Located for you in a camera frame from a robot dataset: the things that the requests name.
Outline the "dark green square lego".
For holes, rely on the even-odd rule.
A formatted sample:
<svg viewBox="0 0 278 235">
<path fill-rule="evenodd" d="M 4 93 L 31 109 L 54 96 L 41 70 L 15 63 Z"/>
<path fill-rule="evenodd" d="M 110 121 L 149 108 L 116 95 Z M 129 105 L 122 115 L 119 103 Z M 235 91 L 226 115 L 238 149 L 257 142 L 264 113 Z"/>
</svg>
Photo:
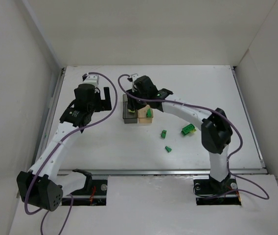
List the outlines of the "dark green square lego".
<svg viewBox="0 0 278 235">
<path fill-rule="evenodd" d="M 152 118 L 152 110 L 151 109 L 148 109 L 147 111 L 146 111 L 146 117 L 147 118 Z"/>
</svg>

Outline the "dark green sloped lego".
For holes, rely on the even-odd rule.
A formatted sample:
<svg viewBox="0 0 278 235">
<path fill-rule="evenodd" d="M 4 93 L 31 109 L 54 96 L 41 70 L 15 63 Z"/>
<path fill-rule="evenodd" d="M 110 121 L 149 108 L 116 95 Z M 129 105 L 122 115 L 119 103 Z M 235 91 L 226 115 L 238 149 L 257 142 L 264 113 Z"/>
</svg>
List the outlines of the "dark green sloped lego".
<svg viewBox="0 0 278 235">
<path fill-rule="evenodd" d="M 165 146 L 165 150 L 166 150 L 168 153 L 172 151 L 172 149 L 171 149 L 170 147 L 168 147 L 168 146 Z"/>
</svg>

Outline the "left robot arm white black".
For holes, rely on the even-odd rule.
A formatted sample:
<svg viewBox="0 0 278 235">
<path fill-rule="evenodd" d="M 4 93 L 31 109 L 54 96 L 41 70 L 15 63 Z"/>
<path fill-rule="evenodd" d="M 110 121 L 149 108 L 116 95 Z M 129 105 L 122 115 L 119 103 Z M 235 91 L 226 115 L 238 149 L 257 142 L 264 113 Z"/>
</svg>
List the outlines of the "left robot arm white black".
<svg viewBox="0 0 278 235">
<path fill-rule="evenodd" d="M 53 212 L 64 196 L 90 189 L 91 173 L 74 169 L 67 176 L 59 177 L 58 172 L 72 144 L 91 125 L 92 115 L 112 111 L 109 87 L 105 87 L 103 93 L 105 98 L 101 99 L 99 88 L 88 83 L 74 89 L 75 99 L 61 115 L 52 140 L 35 164 L 27 172 L 18 174 L 17 185 L 27 214 L 31 214 L 28 205 Z"/>
</svg>

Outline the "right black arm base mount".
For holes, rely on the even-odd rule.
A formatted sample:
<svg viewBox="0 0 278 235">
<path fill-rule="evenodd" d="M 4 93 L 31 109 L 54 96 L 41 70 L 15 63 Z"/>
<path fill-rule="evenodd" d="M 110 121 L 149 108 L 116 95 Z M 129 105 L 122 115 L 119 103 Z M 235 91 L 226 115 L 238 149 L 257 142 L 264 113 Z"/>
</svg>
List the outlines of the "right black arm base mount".
<svg viewBox="0 0 278 235">
<path fill-rule="evenodd" d="M 193 193 L 196 196 L 197 206 L 241 206 L 241 200 L 237 191 L 222 195 L 233 189 L 237 189 L 234 178 L 218 182 L 210 177 L 207 179 L 193 180 Z"/>
</svg>

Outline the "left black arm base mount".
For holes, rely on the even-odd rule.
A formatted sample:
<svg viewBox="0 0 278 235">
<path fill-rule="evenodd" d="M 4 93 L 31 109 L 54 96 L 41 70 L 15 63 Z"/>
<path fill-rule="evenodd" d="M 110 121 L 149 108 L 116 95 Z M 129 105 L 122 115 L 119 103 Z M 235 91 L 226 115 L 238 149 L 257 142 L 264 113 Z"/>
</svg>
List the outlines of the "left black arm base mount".
<svg viewBox="0 0 278 235">
<path fill-rule="evenodd" d="M 70 192 L 73 196 L 73 206 L 105 206 L 107 203 L 108 179 L 93 177 L 93 175 L 82 169 L 72 171 L 79 176 L 79 186 Z"/>
</svg>

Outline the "dark green long lego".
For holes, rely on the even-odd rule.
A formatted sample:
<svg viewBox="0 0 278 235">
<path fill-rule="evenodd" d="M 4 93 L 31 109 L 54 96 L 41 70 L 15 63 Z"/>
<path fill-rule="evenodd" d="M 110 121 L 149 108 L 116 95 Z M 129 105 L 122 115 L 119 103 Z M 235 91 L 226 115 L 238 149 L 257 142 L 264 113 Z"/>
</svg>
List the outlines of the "dark green long lego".
<svg viewBox="0 0 278 235">
<path fill-rule="evenodd" d="M 181 134 L 182 134 L 183 136 L 188 135 L 189 133 L 191 133 L 190 131 L 191 131 L 193 128 L 195 128 L 195 126 L 194 126 L 193 124 L 190 123 L 189 125 L 187 125 L 187 126 L 185 126 L 185 127 L 182 128 Z"/>
</svg>

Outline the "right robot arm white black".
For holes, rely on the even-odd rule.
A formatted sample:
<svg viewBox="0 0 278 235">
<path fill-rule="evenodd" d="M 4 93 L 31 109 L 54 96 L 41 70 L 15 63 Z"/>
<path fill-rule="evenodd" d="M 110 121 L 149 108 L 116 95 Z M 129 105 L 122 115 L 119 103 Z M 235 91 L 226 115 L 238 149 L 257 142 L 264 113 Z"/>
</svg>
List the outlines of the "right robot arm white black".
<svg viewBox="0 0 278 235">
<path fill-rule="evenodd" d="M 163 113 L 179 117 L 201 131 L 201 143 L 209 153 L 212 186 L 221 187 L 230 178 L 227 169 L 228 148 L 232 129 L 222 118 L 225 112 L 217 108 L 214 112 L 188 107 L 179 97 L 168 89 L 157 89 L 148 76 L 136 74 L 127 78 L 132 83 L 127 90 L 128 110 L 134 112 L 146 105 Z"/>
</svg>

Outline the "small dark green lego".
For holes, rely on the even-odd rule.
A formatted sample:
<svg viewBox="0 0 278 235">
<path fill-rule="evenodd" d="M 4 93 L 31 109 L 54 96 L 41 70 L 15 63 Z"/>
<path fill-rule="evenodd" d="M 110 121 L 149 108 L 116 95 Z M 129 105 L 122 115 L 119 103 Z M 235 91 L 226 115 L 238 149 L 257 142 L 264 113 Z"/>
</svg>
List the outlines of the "small dark green lego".
<svg viewBox="0 0 278 235">
<path fill-rule="evenodd" d="M 166 133 L 167 133 L 166 130 L 162 130 L 162 132 L 161 132 L 161 137 L 162 137 L 162 138 L 165 138 L 165 137 L 166 137 Z"/>
</svg>

